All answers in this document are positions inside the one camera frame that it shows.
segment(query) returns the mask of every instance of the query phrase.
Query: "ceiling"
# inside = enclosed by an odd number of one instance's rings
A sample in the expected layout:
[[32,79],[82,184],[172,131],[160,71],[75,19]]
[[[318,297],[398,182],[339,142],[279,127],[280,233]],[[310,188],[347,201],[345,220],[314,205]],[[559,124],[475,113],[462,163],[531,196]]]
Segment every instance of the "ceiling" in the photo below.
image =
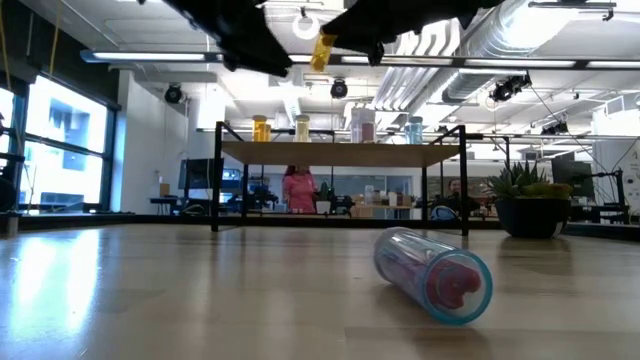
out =
[[[55,21],[56,1],[22,0],[50,21]],[[316,12],[322,19],[340,13],[342,0],[324,0],[325,10]],[[215,44],[203,33],[193,30],[187,22],[164,3],[139,6],[135,1],[63,0],[61,28],[95,50],[138,51],[215,51]],[[533,56],[543,57],[640,57],[640,7],[617,14],[603,22],[601,13],[583,13],[565,26],[560,33],[540,47]],[[292,31],[297,10],[268,11],[268,23],[289,53],[309,54],[315,39],[302,40]],[[395,53],[398,44],[388,47]],[[284,112],[282,99],[269,94],[269,78],[255,72],[239,70],[231,73],[220,64],[178,65],[156,64],[138,66],[145,74],[167,72],[213,72],[235,100],[227,108],[227,118],[241,120],[254,114],[273,117]],[[306,113],[343,114],[347,101],[332,100],[329,89],[335,77],[346,78],[349,96],[373,97],[388,68],[358,66],[329,67],[325,74],[315,75],[301,67],[310,90],[299,103]],[[629,72],[532,71],[534,87],[548,107],[556,112],[568,109],[570,127],[576,131],[590,130],[590,110],[603,100],[616,97],[616,91],[640,89],[640,74]],[[166,84],[154,84],[162,89]],[[452,115],[457,123],[465,123],[472,131],[524,132],[531,123],[544,120],[549,110],[535,93],[526,91],[495,111],[485,105],[486,92],[469,100],[477,106],[463,106]]]

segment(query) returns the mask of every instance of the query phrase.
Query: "metal table frame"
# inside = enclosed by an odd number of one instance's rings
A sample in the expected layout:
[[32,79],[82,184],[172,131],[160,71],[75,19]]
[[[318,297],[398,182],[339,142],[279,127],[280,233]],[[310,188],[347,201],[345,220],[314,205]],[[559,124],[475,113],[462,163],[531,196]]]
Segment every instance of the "metal table frame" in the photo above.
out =
[[[378,219],[314,219],[291,217],[249,217],[248,216],[248,188],[249,188],[249,165],[261,164],[243,164],[242,177],[242,212],[240,217],[223,217],[220,216],[220,186],[222,181],[222,173],[224,169],[224,158],[222,157],[222,139],[223,132],[226,131],[238,141],[244,139],[238,135],[229,125],[224,122],[218,122],[215,129],[215,148],[214,148],[214,173],[213,173],[213,196],[211,201],[211,231],[217,232],[219,226],[284,226],[284,227],[336,227],[336,228],[388,228],[394,226],[405,226],[418,229],[460,229],[463,236],[469,234],[469,191],[467,176],[467,134],[464,125],[458,125],[453,129],[442,134],[428,145],[438,146],[442,144],[443,139],[458,139],[460,153],[460,182],[461,182],[461,211],[459,221],[429,221],[428,209],[425,206],[426,201],[423,200],[422,219],[421,220],[378,220]],[[333,136],[335,141],[335,133],[330,130],[312,130],[313,132],[323,133]],[[291,130],[275,130],[272,133],[290,133]],[[440,168],[443,169],[443,162],[440,162]],[[427,199],[427,167],[422,167],[422,198]]]

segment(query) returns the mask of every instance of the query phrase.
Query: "potted plant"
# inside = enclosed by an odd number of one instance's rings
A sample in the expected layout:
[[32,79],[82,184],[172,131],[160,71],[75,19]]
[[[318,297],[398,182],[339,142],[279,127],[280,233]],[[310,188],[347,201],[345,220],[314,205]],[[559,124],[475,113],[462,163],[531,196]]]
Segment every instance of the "potted plant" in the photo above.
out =
[[328,215],[331,213],[329,193],[329,185],[326,182],[323,182],[322,186],[320,186],[320,192],[318,192],[318,201],[316,201],[316,212],[318,214]]
[[489,191],[497,198],[496,210],[502,228],[511,236],[548,239],[567,225],[573,189],[549,184],[544,170],[529,162],[507,165],[500,176],[488,178]]

